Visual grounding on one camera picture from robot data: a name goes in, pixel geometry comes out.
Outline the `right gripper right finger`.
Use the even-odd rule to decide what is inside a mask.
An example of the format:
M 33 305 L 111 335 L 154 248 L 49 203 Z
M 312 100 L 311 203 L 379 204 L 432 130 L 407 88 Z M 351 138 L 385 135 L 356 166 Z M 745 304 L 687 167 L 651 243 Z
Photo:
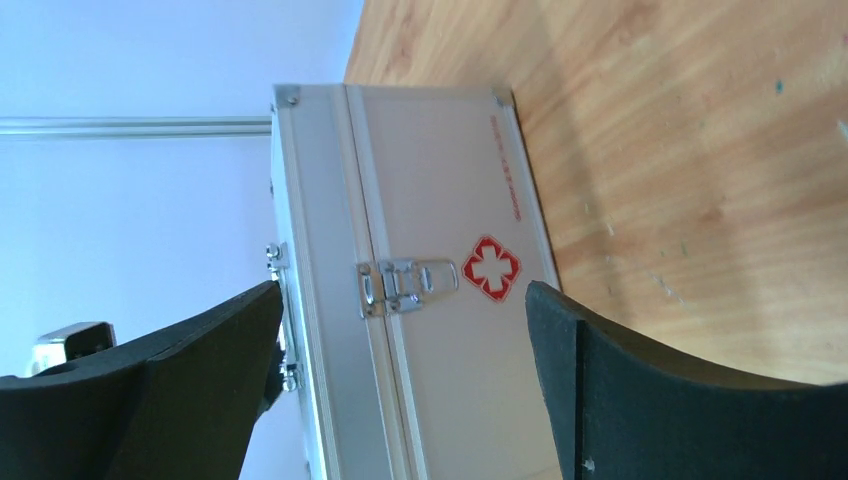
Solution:
M 843 479 L 847 387 L 726 367 L 534 281 L 529 336 L 567 479 Z

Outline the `grey metal case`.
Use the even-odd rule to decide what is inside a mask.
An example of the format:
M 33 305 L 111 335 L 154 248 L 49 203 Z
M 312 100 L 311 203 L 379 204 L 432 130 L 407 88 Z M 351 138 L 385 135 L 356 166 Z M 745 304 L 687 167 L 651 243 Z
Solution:
M 284 387 L 314 479 L 557 479 L 524 295 L 556 267 L 506 87 L 282 84 Z

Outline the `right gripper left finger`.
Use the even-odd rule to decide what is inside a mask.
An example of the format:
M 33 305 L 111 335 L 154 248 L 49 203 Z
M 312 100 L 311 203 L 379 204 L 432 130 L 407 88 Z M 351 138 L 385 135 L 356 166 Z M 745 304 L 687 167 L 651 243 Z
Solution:
M 282 391 L 278 283 L 29 378 L 1 380 L 5 479 L 236 479 Z

